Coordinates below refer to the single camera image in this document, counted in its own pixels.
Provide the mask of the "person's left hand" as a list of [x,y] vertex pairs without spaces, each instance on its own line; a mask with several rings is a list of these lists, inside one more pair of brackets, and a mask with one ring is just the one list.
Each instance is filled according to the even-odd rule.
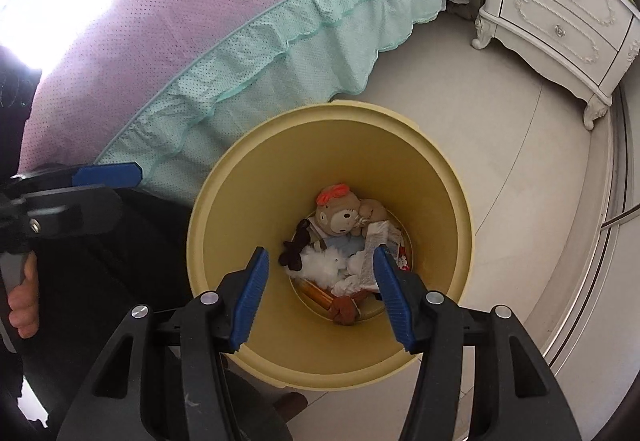
[[22,339],[35,335],[39,328],[39,283],[37,257],[29,253],[24,264],[23,282],[8,296],[9,322]]

